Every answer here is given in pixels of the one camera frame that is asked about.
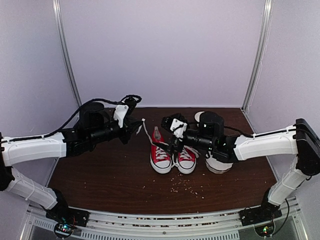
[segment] sneaker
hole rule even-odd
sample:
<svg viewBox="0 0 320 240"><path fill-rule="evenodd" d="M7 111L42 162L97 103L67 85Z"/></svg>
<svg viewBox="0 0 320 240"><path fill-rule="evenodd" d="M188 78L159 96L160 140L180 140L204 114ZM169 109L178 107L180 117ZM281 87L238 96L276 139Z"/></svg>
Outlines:
<svg viewBox="0 0 320 240"><path fill-rule="evenodd" d="M199 155L195 150L189 147L184 147L182 152L177 154L176 166L183 174L190 174L196 168L196 161Z"/></svg>
<svg viewBox="0 0 320 240"><path fill-rule="evenodd" d="M214 174L224 174L231 169L233 163L220 162L209 154L209 157L205 159L205 165Z"/></svg>
<svg viewBox="0 0 320 240"><path fill-rule="evenodd" d="M154 127L151 139L154 143L164 142L164 138L157 126ZM170 155L153 144L151 145L150 162L153 169L159 174L167 174L171 170L172 161Z"/></svg>

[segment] dark brown wooden surface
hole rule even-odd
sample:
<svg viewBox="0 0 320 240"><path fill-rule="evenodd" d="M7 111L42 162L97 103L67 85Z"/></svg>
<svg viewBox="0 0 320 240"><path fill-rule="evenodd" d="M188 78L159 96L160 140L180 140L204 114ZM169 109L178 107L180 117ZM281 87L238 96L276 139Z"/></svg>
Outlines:
<svg viewBox="0 0 320 240"><path fill-rule="evenodd" d="M149 133L161 118L182 113L189 121L204 108L136 108L133 116L146 119ZM211 108L225 125L252 130L240 109ZM171 135L160 128L165 140ZM210 172L201 157L193 173L174 167L159 174L150 165L150 143L142 130L127 145L118 139L101 143L93 152L61 159L49 186L62 191L69 205L89 210L128 214L204 213L259 205L276 182L265 157L236 163L224 174Z"/></svg>

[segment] white wall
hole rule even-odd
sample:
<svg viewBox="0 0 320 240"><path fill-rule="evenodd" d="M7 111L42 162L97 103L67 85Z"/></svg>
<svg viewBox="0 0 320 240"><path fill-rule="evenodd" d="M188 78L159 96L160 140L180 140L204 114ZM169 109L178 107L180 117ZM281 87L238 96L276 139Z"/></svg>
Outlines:
<svg viewBox="0 0 320 240"><path fill-rule="evenodd" d="M275 0L262 71L249 108L259 132L272 131L304 118L320 136L320 1ZM281 177L292 156L275 156L271 164ZM296 193L310 239L320 236L320 178Z"/></svg>
<svg viewBox="0 0 320 240"><path fill-rule="evenodd" d="M2 0L0 7L0 131L29 136L60 127L76 109L51 0ZM53 160L15 166L45 184ZM0 192L1 239L16 240L28 203Z"/></svg>
<svg viewBox="0 0 320 240"><path fill-rule="evenodd" d="M154 107L240 107L261 29L260 0L61 1L82 101L129 93Z"/></svg>

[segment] red canvas shoe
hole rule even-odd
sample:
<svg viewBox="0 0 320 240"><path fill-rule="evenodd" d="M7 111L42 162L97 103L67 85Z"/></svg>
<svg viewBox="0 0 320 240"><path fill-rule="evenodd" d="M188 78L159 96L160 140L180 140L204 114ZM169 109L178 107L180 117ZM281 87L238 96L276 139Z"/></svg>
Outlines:
<svg viewBox="0 0 320 240"><path fill-rule="evenodd" d="M177 155L177 168L183 174L190 174L196 168L197 158L199 157L196 150L190 147L184 147L182 152Z"/></svg>
<svg viewBox="0 0 320 240"><path fill-rule="evenodd" d="M151 139L154 143L164 143L164 138L157 126L154 127ZM167 174L171 170L172 161L170 155L153 144L151 145L150 162L153 169L159 174Z"/></svg>

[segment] metal corner post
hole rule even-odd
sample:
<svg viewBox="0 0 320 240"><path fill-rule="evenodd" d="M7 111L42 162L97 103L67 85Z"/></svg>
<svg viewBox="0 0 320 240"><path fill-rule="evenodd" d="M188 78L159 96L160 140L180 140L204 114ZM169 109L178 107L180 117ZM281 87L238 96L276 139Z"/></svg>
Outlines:
<svg viewBox="0 0 320 240"><path fill-rule="evenodd" d="M255 55L250 82L249 82L248 89L246 91L246 95L242 105L242 110L245 113L248 111L250 100L254 93L255 85L259 77L259 67L262 61L263 53L266 48L268 31L269 31L269 26L271 22L272 3L273 3L273 0L265 0L258 47Z"/></svg>
<svg viewBox="0 0 320 240"><path fill-rule="evenodd" d="M80 107L82 105L82 102L80 99L75 76L74 76L71 62L70 62L70 57L69 57L69 52L68 52L67 42L66 42L66 37L65 37L65 31L64 31L64 26L63 26L62 16L61 16L60 0L52 0L52 3L53 3L54 17L55 17L56 25L57 25L58 32L59 32L60 43L61 43L63 60L64 60L66 72L67 72L67 75L69 78L71 90L72 90L73 96L75 98L76 104L78 105L78 107Z"/></svg>

